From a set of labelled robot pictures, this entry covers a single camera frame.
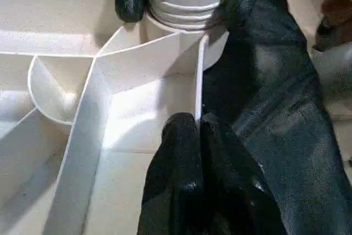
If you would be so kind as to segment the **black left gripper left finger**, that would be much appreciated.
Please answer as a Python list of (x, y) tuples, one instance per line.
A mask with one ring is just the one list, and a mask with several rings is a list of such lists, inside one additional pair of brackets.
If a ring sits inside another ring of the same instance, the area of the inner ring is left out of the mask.
[(147, 169), (138, 234), (202, 234), (204, 178), (199, 134), (190, 113), (176, 113), (162, 129)]

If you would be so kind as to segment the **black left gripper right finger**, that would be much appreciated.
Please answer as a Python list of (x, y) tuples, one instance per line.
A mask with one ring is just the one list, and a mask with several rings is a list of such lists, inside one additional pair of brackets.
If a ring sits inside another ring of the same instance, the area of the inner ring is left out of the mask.
[(208, 234), (286, 234), (260, 165), (231, 126), (208, 113), (200, 136)]

